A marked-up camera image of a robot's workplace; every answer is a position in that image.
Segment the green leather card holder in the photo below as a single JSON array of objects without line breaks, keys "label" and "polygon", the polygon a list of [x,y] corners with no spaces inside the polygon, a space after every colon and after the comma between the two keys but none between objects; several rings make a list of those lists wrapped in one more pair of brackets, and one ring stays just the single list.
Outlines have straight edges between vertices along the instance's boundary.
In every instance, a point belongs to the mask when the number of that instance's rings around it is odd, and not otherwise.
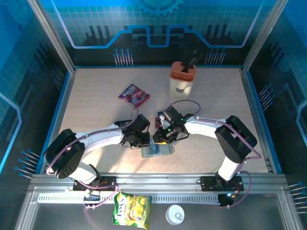
[{"label": "green leather card holder", "polygon": [[169,155],[173,153],[173,146],[171,144],[159,144],[159,150],[160,153],[156,155],[149,155],[149,146],[142,148],[142,157],[148,158],[148,157],[155,157],[155,156],[163,156],[163,155]]}]

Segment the cream knife block orange top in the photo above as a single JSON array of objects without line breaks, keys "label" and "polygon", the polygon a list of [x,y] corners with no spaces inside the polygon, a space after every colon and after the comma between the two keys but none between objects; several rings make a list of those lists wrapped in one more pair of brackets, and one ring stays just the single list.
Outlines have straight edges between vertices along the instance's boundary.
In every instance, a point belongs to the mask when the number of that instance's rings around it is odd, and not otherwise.
[{"label": "cream knife block orange top", "polygon": [[187,72],[184,72],[184,66],[181,64],[182,62],[175,61],[171,66],[169,76],[170,97],[187,98],[196,79],[197,67],[193,65]]}]

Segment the purple candy packet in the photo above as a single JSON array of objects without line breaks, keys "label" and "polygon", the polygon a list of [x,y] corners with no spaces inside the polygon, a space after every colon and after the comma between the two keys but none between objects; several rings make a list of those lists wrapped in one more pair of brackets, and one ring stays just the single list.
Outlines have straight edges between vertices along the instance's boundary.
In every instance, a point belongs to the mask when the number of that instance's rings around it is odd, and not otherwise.
[{"label": "purple candy packet", "polygon": [[118,96],[118,98],[123,99],[138,108],[150,98],[150,95],[136,85],[131,84]]}]

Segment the yellow green chips bag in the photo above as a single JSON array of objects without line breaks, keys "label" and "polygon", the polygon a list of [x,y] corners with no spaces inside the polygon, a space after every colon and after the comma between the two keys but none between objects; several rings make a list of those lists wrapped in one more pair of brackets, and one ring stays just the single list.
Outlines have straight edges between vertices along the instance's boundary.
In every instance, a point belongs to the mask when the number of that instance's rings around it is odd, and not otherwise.
[{"label": "yellow green chips bag", "polygon": [[152,197],[119,192],[114,196],[113,224],[149,229]]}]

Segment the silver tin can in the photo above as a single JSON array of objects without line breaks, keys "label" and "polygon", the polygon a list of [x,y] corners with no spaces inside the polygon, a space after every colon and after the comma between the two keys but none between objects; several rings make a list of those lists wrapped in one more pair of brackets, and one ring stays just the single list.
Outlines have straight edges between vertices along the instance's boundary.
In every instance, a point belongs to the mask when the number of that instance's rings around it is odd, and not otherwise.
[{"label": "silver tin can", "polygon": [[171,225],[179,225],[185,218],[185,212],[179,205],[171,205],[165,213],[167,222]]}]

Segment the black controller box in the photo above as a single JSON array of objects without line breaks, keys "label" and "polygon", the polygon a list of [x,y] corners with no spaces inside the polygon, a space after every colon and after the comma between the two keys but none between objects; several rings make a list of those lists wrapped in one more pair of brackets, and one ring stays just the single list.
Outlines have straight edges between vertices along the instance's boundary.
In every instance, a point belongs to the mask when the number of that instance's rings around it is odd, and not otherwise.
[{"label": "black controller box", "polygon": [[220,203],[220,206],[227,207],[233,205],[235,202],[235,198],[238,194],[239,194],[238,191],[227,192],[226,194],[219,194],[218,202]]}]

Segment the grey metal shelf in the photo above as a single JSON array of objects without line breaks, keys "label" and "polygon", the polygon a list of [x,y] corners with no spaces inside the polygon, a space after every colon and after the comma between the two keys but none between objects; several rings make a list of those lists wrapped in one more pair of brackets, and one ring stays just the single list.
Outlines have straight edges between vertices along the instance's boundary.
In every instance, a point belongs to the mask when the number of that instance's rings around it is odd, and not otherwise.
[{"label": "grey metal shelf", "polygon": [[[114,204],[88,210],[84,204],[38,203],[40,194],[29,193],[13,230],[144,230],[114,225]],[[185,218],[171,225],[165,218],[171,205],[179,205]],[[307,230],[307,216],[300,217],[291,196],[250,193],[238,206],[227,209],[206,204],[152,204],[149,230]]]}]

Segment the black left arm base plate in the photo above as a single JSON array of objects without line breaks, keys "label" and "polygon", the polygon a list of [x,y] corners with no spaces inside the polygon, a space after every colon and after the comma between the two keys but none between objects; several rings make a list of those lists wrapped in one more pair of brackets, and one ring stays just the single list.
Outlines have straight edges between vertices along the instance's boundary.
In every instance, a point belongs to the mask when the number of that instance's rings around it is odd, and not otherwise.
[{"label": "black left arm base plate", "polygon": [[73,184],[73,191],[115,191],[117,185],[117,178],[115,176],[100,176],[94,179],[89,184],[82,184],[75,180]]}]

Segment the black handled knife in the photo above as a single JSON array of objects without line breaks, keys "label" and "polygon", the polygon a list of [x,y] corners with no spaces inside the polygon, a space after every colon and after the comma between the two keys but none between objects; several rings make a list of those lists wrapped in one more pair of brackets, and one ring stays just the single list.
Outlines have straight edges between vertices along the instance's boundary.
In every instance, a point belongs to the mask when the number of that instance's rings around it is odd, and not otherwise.
[{"label": "black handled knife", "polygon": [[193,50],[189,55],[187,55],[187,56],[185,57],[185,59],[183,60],[182,64],[183,64],[184,62],[188,61],[191,57],[193,57],[193,56],[196,55],[196,54],[199,54],[199,51],[198,51],[198,50]]},{"label": "black handled knife", "polygon": [[191,57],[188,61],[181,64],[184,68],[182,72],[188,73],[189,69],[193,69],[193,66],[202,58],[202,54],[196,54]]}]

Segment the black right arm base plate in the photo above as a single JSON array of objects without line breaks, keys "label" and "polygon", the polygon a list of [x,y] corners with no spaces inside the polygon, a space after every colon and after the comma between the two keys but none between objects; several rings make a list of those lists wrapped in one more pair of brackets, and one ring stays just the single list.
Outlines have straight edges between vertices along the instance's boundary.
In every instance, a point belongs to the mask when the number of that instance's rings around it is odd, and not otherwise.
[{"label": "black right arm base plate", "polygon": [[203,192],[234,192],[244,191],[242,177],[235,176],[229,182],[216,176],[201,176],[196,180]]}]

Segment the aluminium table side rail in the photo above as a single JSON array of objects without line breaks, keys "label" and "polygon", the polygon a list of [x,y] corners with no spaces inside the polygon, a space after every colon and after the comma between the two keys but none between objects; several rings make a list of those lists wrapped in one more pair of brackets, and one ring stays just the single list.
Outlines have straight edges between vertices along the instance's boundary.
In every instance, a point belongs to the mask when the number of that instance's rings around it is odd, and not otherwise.
[{"label": "aluminium table side rail", "polygon": [[264,109],[262,109],[260,105],[258,94],[256,92],[251,75],[249,72],[243,73],[241,69],[239,70],[258,135],[258,140],[260,142],[261,150],[264,157],[267,158],[268,162],[270,163],[271,170],[269,172],[273,174],[282,174],[283,171],[281,169],[279,159],[264,117]]},{"label": "aluminium table side rail", "polygon": [[50,123],[50,127],[46,136],[46,141],[43,145],[43,149],[40,155],[40,159],[38,162],[38,165],[36,167],[35,174],[42,174],[44,173],[44,165],[45,165],[45,157],[44,153],[49,147],[49,145],[52,143],[52,141],[58,136],[59,130],[64,118],[64,114],[66,111],[66,107],[68,104],[69,96],[72,90],[73,82],[75,79],[75,73],[71,74],[67,72],[67,75],[65,77],[64,84],[62,86],[62,89],[60,91],[59,99]]}]

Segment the aluminium frame post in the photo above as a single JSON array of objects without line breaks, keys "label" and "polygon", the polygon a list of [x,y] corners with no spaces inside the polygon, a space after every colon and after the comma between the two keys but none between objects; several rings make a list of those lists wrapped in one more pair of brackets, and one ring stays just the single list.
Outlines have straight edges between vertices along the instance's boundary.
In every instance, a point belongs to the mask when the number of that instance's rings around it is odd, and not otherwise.
[{"label": "aluminium frame post", "polygon": [[247,71],[251,67],[252,63],[254,62],[255,58],[257,57],[258,53],[260,52],[262,46],[264,45],[266,39],[272,32],[273,27],[275,26],[276,22],[278,21],[280,15],[282,14],[285,6],[287,5],[289,0],[276,0],[272,10],[270,11],[269,15],[267,16],[262,28],[260,29],[255,42],[253,43],[250,51],[248,52],[247,57],[241,68],[241,75],[246,75]]},{"label": "aluminium frame post", "polygon": [[57,54],[59,55],[60,59],[65,65],[66,69],[68,70],[70,74],[74,74],[75,65],[72,59],[70,58],[69,53],[67,52],[62,40],[60,39],[56,29],[54,28],[42,4],[40,3],[39,0],[26,0],[26,1],[30,5],[36,18],[38,19],[41,26],[43,27],[45,33],[47,34],[49,40],[54,46]]}]

